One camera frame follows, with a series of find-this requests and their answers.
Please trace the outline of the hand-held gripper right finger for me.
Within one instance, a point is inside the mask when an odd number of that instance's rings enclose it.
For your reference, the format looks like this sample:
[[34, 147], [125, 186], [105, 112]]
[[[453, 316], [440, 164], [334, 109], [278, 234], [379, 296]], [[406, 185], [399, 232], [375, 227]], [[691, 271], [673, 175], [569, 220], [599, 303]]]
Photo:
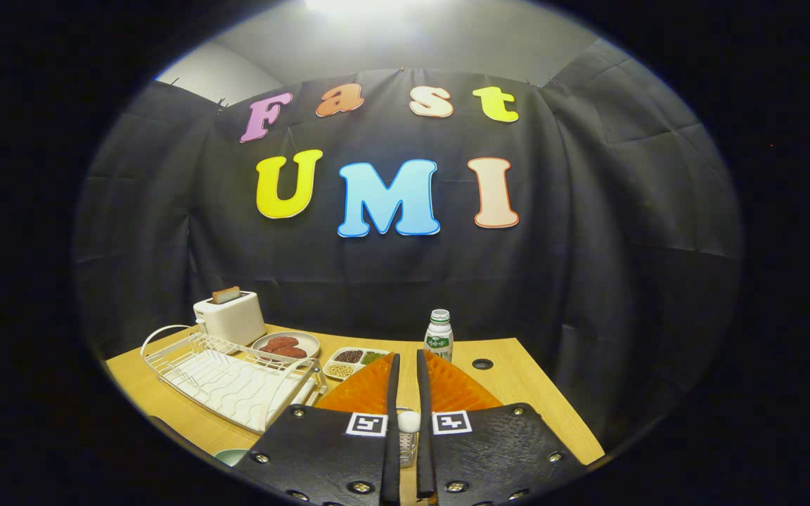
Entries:
[[530, 505], [583, 474], [583, 464], [527, 403], [437, 410], [442, 388], [419, 350], [416, 494], [431, 505]]

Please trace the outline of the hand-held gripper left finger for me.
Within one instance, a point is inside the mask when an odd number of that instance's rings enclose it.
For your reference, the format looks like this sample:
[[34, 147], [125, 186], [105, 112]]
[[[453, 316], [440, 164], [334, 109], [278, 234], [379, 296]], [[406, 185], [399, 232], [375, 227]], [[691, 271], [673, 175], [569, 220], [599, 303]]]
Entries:
[[371, 365], [379, 377], [356, 395], [374, 411], [292, 404], [235, 466], [252, 486], [295, 505], [399, 505], [397, 353]]

